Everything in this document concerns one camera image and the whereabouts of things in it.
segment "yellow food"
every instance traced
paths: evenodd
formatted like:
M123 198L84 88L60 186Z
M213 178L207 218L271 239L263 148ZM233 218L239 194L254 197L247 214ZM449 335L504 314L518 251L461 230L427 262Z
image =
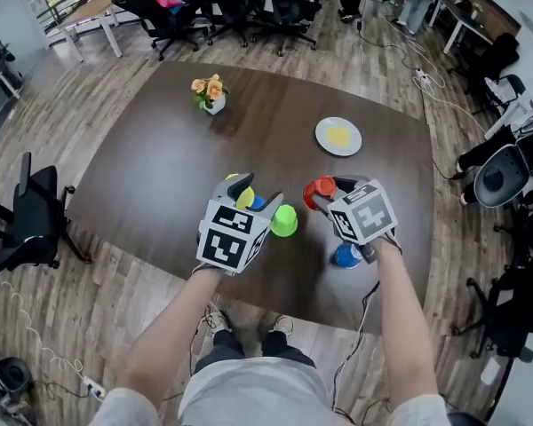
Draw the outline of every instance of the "yellow food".
M326 137L334 146L348 146L351 143L348 128L332 126L326 130Z

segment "office chair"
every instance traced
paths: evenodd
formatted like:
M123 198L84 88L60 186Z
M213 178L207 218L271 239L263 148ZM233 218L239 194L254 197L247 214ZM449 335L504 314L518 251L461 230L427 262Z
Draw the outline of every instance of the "office chair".
M265 11L265 0L253 0L254 11L259 20L266 26L251 38L251 42L257 41L257 35L268 33L282 34L282 40L278 47L278 56L284 55L284 42L287 36L302 38L311 43L311 49L316 50L316 41L305 33L309 25L301 23L302 20L314 20L314 16L320 11L322 6L320 0L313 2L307 0L271 0L273 12Z
M479 358L484 348L493 350L497 346L497 355L529 363L533 360L533 351L525 347L525 342L528 334L533 333L533 258L526 267L512 268L491 284L486 297L474 278L467 279L466 285L473 287L480 300L482 316L464 328L453 326L451 334L463 335L484 326L480 345L470 352L471 358ZM512 290L513 297L497 304L503 290Z
M498 36L494 43L482 55L460 46L459 52L467 68L457 67L449 69L449 74L456 72L468 81L465 94L485 93L484 78L492 81L500 78L501 72L519 59L517 48L519 42L510 33Z
M242 47L247 47L247 27L263 27L255 22L248 21L247 16L250 8L247 5L247 0L201 0L202 1L202 15L211 21L211 33L207 38L207 44L213 45L213 38L219 36L228 30L234 30L243 40ZM221 10L223 27L215 31L215 21L218 19L213 16L212 5L217 4Z
M113 0L113 4L140 18L144 31L155 38L151 44L153 49L157 42L167 40L166 45L158 52L159 61L163 60L163 54L176 40L187 41L194 46L194 52L199 51L199 45L189 35L198 31L203 32L205 36L208 33L207 27L193 27L195 12L199 9L199 3L196 1L188 2L175 15L156 0ZM148 28L147 20L154 28Z
M61 199L57 194L57 170L50 166L31 172L31 153L22 156L20 182L14 189L12 222L6 225L3 247L0 249L0 272L14 270L21 264L48 264L59 268L58 241L62 238L77 258L86 264L92 262L83 256L69 237L65 217L65 202L75 188L66 186Z

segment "shoe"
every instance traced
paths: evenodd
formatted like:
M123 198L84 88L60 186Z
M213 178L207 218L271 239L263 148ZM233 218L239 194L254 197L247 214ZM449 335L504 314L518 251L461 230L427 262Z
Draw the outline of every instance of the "shoe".
M212 312L211 314L205 314L205 323L209 326L211 334L215 335L219 331L226 330L229 333L233 332L233 329L229 326L227 317L223 312Z
M354 20L359 19L362 15L358 12L357 14L347 14L343 16L340 20L344 24L351 24Z
M460 157L456 159L456 173L461 174L464 170L460 167Z
M293 329L294 320L292 320L292 317L280 316L274 323L273 327L268 330L268 333L272 333L273 331L282 331L286 337L289 337L292 334Z

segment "person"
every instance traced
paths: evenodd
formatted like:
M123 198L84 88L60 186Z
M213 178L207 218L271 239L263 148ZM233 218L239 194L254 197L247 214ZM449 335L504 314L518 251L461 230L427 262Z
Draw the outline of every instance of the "person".
M425 315L398 247L377 238L378 277L383 289L383 342L390 424L448 426L434 375L433 349ZM117 388L92 420L93 426L156 426L157 408L190 350L201 312L211 300L222 271L195 271L180 293L131 347ZM262 343L263 357L245 359L227 317L209 315L214 347L200 359L179 405L185 426L272 426L349 424L333 414L315 363L290 347L292 319L280 317Z

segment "power strip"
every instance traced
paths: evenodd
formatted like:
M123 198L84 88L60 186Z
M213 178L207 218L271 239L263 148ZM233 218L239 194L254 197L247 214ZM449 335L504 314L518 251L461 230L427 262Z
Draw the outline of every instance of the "power strip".
M105 400L105 397L107 396L107 390L105 390L100 383L96 383L94 380L84 375L83 384L87 387L89 393L97 398L100 402Z

